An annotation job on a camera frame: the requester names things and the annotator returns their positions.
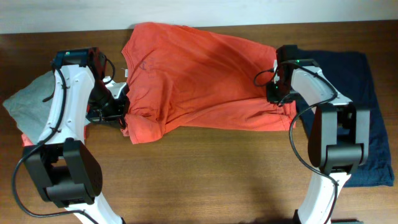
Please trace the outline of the orange printed t-shirt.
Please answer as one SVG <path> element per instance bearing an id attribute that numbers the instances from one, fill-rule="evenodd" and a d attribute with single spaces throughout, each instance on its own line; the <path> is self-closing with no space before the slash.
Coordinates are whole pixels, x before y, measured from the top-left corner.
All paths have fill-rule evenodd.
<path id="1" fill-rule="evenodd" d="M 269 103 L 275 49 L 187 26 L 135 26 L 122 53 L 130 104 L 122 134 L 154 142 L 181 126 L 286 131 L 294 103 Z"/>

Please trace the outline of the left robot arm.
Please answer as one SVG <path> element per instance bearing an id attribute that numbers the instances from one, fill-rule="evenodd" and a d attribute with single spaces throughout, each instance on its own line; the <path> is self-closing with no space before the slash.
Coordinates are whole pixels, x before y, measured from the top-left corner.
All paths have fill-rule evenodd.
<path id="1" fill-rule="evenodd" d="M 38 143 L 19 161 L 41 199 L 82 223 L 125 221 L 106 201 L 99 162 L 85 146 L 85 123 L 125 128 L 127 83 L 106 77 L 110 59 L 97 47 L 62 50 L 52 60 L 55 89 Z"/>

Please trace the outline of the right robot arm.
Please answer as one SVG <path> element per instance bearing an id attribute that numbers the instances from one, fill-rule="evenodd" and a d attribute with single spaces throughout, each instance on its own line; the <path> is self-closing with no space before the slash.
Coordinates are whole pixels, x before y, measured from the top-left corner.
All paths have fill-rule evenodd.
<path id="1" fill-rule="evenodd" d="M 272 71 L 267 87 L 275 94 L 268 101 L 281 106 L 300 96 L 308 104 L 305 111 L 314 115 L 310 161 L 299 158 L 313 175 L 292 221 L 331 223 L 342 188 L 368 159 L 370 111 L 340 93 L 314 60 L 275 60 Z"/>

